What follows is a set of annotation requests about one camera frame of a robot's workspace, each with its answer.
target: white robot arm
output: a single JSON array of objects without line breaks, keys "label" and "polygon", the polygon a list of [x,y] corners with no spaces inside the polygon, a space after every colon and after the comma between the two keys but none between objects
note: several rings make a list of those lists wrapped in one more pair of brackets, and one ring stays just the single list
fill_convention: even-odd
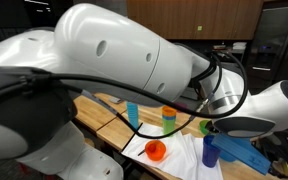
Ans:
[{"label": "white robot arm", "polygon": [[[30,31],[0,43],[0,67],[34,67],[52,73],[92,75],[123,82],[170,101],[177,99],[190,79],[201,74],[209,65],[210,61],[203,55],[169,43],[125,17],[90,4],[69,9],[54,32]],[[218,76],[217,69],[201,81],[206,94],[212,92]],[[85,81],[65,83],[141,105],[160,105],[138,93],[107,84]],[[209,102],[211,114],[232,109],[242,96],[243,87],[243,78],[238,73],[223,69],[219,89]],[[239,111],[225,118],[213,119],[215,127],[238,137],[287,129],[288,90],[285,88],[288,88],[288,82],[280,82],[257,96],[248,94]],[[103,172],[96,168],[93,171],[83,169],[92,166],[92,161],[84,159],[96,158],[100,153],[94,155],[95,151],[84,145],[83,136],[70,122],[57,127],[54,125],[54,132],[49,135],[52,139],[34,150],[30,149],[28,139],[22,136],[27,132],[16,132],[3,122],[0,122],[0,133],[8,137],[0,136],[0,159],[17,158],[43,173],[59,174],[64,179],[86,179],[86,176],[93,177],[90,174]],[[110,171],[112,174],[120,173],[120,168],[116,167],[109,167],[116,170]],[[110,177],[105,173],[99,174],[93,178]]]}]

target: white paper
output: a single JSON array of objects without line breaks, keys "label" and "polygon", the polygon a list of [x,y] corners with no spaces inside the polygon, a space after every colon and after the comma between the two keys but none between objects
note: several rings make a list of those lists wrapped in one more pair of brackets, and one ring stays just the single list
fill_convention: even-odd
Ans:
[{"label": "white paper", "polygon": [[[139,132],[152,136],[163,134],[162,128],[150,124],[143,124]],[[172,137],[161,139],[167,149],[161,161],[150,160],[146,153],[138,156],[148,141],[150,140],[135,135],[122,154],[185,180],[223,179],[219,162],[214,168],[208,168],[203,164],[202,138],[195,138],[191,134],[183,136],[178,132]]]}]

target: green cup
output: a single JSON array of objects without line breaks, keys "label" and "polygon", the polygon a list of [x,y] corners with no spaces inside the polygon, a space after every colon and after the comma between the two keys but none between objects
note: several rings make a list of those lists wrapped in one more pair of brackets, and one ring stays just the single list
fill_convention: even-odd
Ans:
[{"label": "green cup", "polygon": [[207,135],[208,134],[208,130],[206,129],[206,124],[209,122],[209,120],[203,120],[200,122],[200,131],[202,132],[202,134]]},{"label": "green cup", "polygon": [[173,109],[169,106],[163,106],[162,120],[163,120],[164,135],[174,131],[176,121],[176,109]]}]

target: wooden table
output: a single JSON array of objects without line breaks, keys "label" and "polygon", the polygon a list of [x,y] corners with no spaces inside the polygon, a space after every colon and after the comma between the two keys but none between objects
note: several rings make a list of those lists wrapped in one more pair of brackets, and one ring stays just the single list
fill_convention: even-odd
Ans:
[{"label": "wooden table", "polygon": [[[161,108],[139,108],[139,121],[148,124],[162,126],[161,120]],[[184,113],[177,113],[176,127],[179,127],[187,121],[189,115]],[[199,122],[201,118],[195,118],[187,127],[182,130],[183,134],[191,133],[195,137],[203,137],[203,134],[199,131]],[[114,119],[97,131],[97,136],[103,141],[121,151],[126,143],[132,137],[133,132],[119,119]],[[161,179],[178,179],[170,174],[167,174],[157,168],[141,164],[144,168],[155,174]],[[277,179],[271,175],[263,176],[257,171],[248,167],[240,161],[228,163],[220,159],[220,165],[224,179],[228,180],[240,180],[240,179]]]},{"label": "wooden table", "polygon": [[[112,96],[107,94],[97,93],[95,96],[102,99],[108,105],[116,109],[119,113],[126,111],[125,102],[114,104],[109,101]],[[101,105],[84,96],[77,97],[74,100],[74,103],[78,111],[75,117],[77,122],[84,125],[84,127],[87,127],[87,129],[93,132],[98,131],[100,128],[105,126],[116,117]]]}]

